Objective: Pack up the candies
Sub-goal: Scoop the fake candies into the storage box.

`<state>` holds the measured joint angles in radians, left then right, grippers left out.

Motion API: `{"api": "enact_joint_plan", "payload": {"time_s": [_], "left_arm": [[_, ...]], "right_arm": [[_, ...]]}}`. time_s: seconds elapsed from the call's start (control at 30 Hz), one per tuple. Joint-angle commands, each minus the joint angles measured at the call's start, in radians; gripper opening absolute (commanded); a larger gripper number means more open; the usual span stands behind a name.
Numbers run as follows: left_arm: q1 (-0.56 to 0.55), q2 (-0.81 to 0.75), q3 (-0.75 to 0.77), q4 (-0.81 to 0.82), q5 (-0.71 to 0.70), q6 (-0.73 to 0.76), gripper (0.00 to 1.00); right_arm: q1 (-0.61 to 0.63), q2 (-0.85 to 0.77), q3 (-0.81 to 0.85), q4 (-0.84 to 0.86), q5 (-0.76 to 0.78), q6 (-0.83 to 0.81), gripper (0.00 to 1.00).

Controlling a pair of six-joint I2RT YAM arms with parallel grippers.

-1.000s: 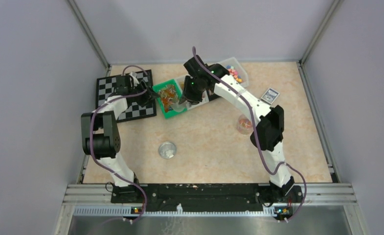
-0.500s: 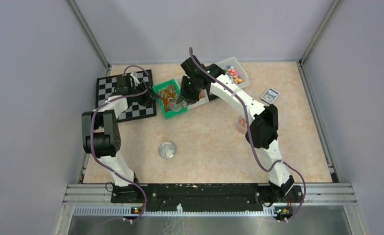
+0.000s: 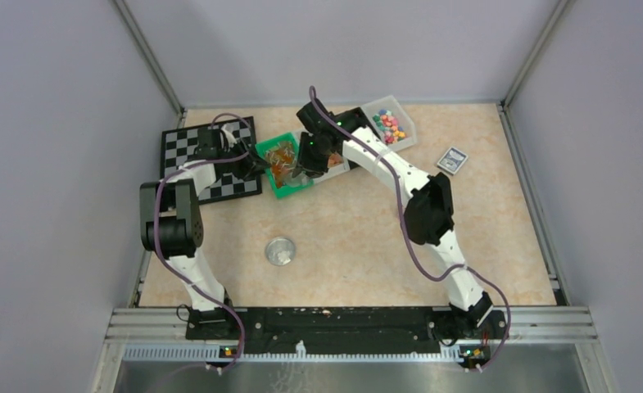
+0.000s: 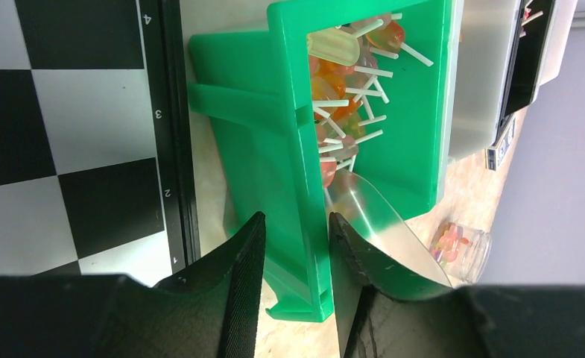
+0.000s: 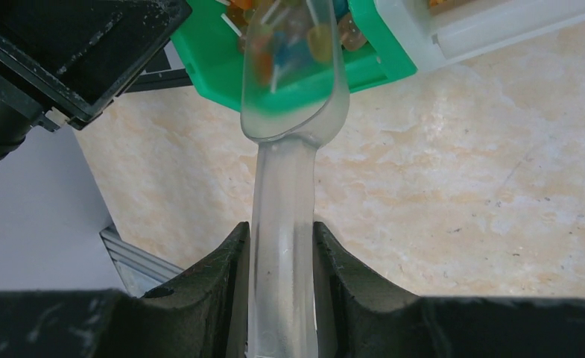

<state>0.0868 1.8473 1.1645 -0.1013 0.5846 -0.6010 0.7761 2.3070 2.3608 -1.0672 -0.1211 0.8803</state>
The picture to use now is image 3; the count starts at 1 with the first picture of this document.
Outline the green candy bin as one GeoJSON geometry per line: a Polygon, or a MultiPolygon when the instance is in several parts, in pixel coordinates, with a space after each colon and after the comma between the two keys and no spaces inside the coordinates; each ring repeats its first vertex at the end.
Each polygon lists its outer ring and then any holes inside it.
{"type": "Polygon", "coordinates": [[[258,142],[256,151],[259,156],[269,162],[269,168],[265,171],[271,189],[278,199],[291,196],[295,192],[306,188],[287,187],[283,183],[284,177],[294,172],[297,163],[297,143],[292,133],[281,134],[277,137],[258,142]]]}

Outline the clear plastic scoop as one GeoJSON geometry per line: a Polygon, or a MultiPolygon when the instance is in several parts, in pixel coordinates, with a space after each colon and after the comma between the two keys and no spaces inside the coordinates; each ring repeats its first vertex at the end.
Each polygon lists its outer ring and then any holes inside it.
{"type": "Polygon", "coordinates": [[[290,172],[284,177],[283,183],[285,186],[292,188],[308,187],[314,184],[313,179],[303,172],[290,172]]]}

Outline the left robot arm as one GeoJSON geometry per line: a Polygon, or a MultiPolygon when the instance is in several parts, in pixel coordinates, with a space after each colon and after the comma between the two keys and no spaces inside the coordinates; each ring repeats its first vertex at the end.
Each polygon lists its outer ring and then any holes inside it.
{"type": "Polygon", "coordinates": [[[211,270],[202,244],[206,230],[200,206],[262,192],[264,166],[255,151],[252,120],[220,121],[165,131],[161,176],[139,189],[140,237],[144,248],[185,287],[190,309],[217,338],[237,322],[225,287],[211,270]]]}

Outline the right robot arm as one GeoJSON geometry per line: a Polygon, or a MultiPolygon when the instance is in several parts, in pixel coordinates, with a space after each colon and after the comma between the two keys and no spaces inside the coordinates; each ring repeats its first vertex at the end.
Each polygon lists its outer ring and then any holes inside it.
{"type": "Polygon", "coordinates": [[[393,151],[359,108],[334,115],[313,98],[297,118],[304,128],[297,171],[319,177],[328,172],[328,158],[338,154],[394,191],[403,242],[415,268],[446,287],[456,331],[476,337],[494,305],[483,288],[486,279],[467,265],[460,249],[450,179],[418,169],[393,151]]]}

